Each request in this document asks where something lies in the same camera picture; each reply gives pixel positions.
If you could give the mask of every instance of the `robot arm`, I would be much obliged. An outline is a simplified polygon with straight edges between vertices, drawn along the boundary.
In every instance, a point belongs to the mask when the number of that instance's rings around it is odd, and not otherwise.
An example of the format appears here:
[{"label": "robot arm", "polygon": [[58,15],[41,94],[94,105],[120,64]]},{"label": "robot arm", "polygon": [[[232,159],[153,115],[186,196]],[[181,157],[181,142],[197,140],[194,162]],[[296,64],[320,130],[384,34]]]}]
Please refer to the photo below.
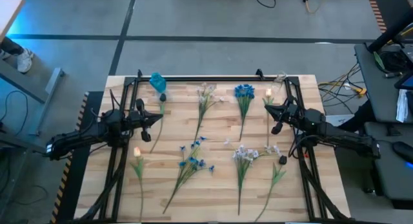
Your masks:
[{"label": "robot arm", "polygon": [[334,127],[325,121],[324,114],[318,110],[301,108],[299,105],[294,104],[292,99],[287,99],[283,105],[265,105],[265,108],[274,120],[278,121],[271,131],[273,134],[280,132],[283,123],[287,123],[303,131],[297,137],[297,142],[308,136],[306,141],[301,143],[303,147],[324,143],[354,150],[360,156],[380,158],[379,145],[374,138],[359,136],[358,134]]},{"label": "robot arm", "polygon": [[147,112],[142,99],[136,100],[136,107],[137,110],[129,112],[127,117],[120,110],[112,109],[103,113],[99,122],[89,124],[84,130],[52,137],[47,143],[46,157],[59,160],[71,150],[102,142],[107,142],[109,147],[118,147],[121,144],[119,140],[130,137],[136,128],[143,129],[143,141],[151,141],[146,130],[163,115]]}]

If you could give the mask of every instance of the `sneaker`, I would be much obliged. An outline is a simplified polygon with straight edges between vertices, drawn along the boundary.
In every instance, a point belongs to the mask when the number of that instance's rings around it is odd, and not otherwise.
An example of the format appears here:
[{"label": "sneaker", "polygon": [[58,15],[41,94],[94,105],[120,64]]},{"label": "sneaker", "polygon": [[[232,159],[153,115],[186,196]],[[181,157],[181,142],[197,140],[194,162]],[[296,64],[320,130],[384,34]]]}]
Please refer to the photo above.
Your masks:
[{"label": "sneaker", "polygon": [[1,60],[5,60],[5,59],[7,59],[7,58],[10,57],[10,56],[11,56],[11,54],[5,52],[4,50],[0,50],[0,59],[1,59]]},{"label": "sneaker", "polygon": [[25,48],[25,51],[22,54],[16,56],[17,70],[23,74],[27,73],[32,67],[33,56],[33,52]]}]

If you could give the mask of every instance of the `concrete floor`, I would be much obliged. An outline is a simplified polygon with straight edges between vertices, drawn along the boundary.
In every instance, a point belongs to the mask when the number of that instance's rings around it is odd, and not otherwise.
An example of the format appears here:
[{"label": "concrete floor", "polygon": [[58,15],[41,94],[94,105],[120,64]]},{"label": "concrete floor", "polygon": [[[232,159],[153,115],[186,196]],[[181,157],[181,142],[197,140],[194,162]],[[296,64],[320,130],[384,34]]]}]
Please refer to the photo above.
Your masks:
[{"label": "concrete floor", "polygon": [[[117,65],[112,58],[116,55],[130,2],[26,0],[9,34],[24,38],[14,40],[36,54],[33,69],[27,76],[45,85],[53,68],[60,66],[66,77],[55,92],[42,126],[42,136],[32,139],[23,132],[22,138],[44,145],[51,136],[73,130],[83,94],[104,89],[111,65],[116,75],[135,75],[137,69],[148,75],[155,71],[174,75],[253,74],[261,68],[265,74],[283,70],[288,74],[315,74],[318,81],[329,81],[356,63],[352,41],[315,44],[303,43],[303,39],[374,39],[380,33],[368,0],[325,0],[315,15],[305,12],[301,0],[277,0],[274,9],[264,8],[256,0],[136,0],[127,29],[131,39],[142,36],[274,37],[288,38],[291,43],[126,40]],[[311,0],[314,6],[318,2]],[[352,80],[363,78],[359,73]],[[0,81],[0,87],[0,104],[3,104],[6,94],[14,88],[4,81]],[[12,130],[17,130],[21,123],[25,111],[22,101],[23,98],[16,95],[9,102],[10,113],[4,122]],[[363,102],[364,99],[353,99],[348,105],[356,111]],[[36,106],[35,101],[29,99],[29,121]],[[342,105],[325,110],[330,115],[350,113]],[[0,106],[0,114],[3,112],[4,107]],[[337,156],[353,218],[410,223],[411,211],[394,210],[385,199],[362,193],[358,171],[368,165],[361,159],[348,163],[353,161],[348,159],[348,152],[339,152]],[[0,163],[1,170],[4,167],[5,164]],[[47,223],[62,171],[63,162],[31,156],[13,198],[28,201],[42,196],[32,185],[46,188],[48,198],[30,206],[9,205],[1,217],[2,223],[25,219],[30,220],[29,223]]]}]

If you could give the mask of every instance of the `wooden tabletop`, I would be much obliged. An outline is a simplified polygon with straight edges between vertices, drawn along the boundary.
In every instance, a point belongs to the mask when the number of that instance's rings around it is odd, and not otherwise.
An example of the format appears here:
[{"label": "wooden tabletop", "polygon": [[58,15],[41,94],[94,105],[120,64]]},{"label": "wooden tabletop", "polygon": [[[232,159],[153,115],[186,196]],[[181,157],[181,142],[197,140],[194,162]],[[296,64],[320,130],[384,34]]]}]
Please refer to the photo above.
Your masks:
[{"label": "wooden tabletop", "polygon": [[[124,78],[124,76],[108,78],[101,112],[111,109],[109,89],[113,90],[115,97],[120,101]],[[322,111],[323,105],[316,77],[307,75],[299,76],[299,79],[305,107]],[[136,130],[129,145],[118,221],[139,221],[140,187],[137,176],[130,166],[130,163],[135,162],[132,150],[135,146],[139,146],[145,158],[142,221],[245,222],[254,221],[261,212],[270,186],[272,162],[277,162],[278,157],[259,158],[248,170],[243,184],[241,214],[238,216],[237,175],[232,159],[234,149],[240,145],[238,136],[241,121],[238,104],[233,96],[234,87],[238,83],[211,82],[208,84],[216,87],[215,95],[224,97],[225,102],[214,105],[205,114],[200,135],[208,139],[201,145],[201,157],[209,165],[215,165],[216,171],[212,175],[207,170],[195,174],[179,189],[166,213],[162,214],[176,182],[178,163],[181,161],[179,146],[189,147],[194,138],[198,119],[196,88],[200,84],[199,82],[168,82],[163,132],[152,154],[149,154],[149,150],[153,142],[143,142],[140,130]],[[250,104],[241,142],[247,148],[263,150],[266,143],[267,115],[262,97],[265,96],[265,90],[271,86],[271,83],[253,82],[250,84],[256,88],[256,98]],[[273,94],[276,90],[278,91],[274,94],[274,102],[282,103],[287,96],[285,86],[278,88],[279,85],[276,85],[273,89]],[[137,96],[143,99],[148,111],[159,112],[158,97],[149,83],[139,84]],[[150,130],[152,139],[157,137],[159,125],[158,121]],[[230,138],[229,145],[223,144],[226,138]],[[270,144],[277,145],[281,153],[287,155],[292,140],[291,128],[284,125],[278,135],[270,137]],[[315,148],[315,152],[323,189],[340,211],[350,216],[333,149],[319,145]],[[82,216],[103,190],[109,156],[110,148],[102,148],[88,158],[76,217]],[[298,161],[289,158],[283,170],[287,173],[274,187],[267,210],[259,221],[308,221]],[[312,190],[312,198],[317,213],[314,190]],[[112,199],[113,195],[109,199],[108,213],[112,210]]]},{"label": "wooden tabletop", "polygon": [[0,42],[5,38],[23,3],[23,0],[0,0]]}]

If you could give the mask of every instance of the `blue vase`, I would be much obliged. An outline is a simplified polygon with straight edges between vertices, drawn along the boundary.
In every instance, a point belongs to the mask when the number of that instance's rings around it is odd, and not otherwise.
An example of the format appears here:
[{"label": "blue vase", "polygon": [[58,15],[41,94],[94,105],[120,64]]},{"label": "blue vase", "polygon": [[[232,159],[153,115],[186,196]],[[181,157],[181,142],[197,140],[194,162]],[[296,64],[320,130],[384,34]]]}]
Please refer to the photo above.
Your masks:
[{"label": "blue vase", "polygon": [[156,89],[159,93],[163,93],[166,89],[166,80],[161,76],[161,74],[154,72],[150,76],[149,83]]}]

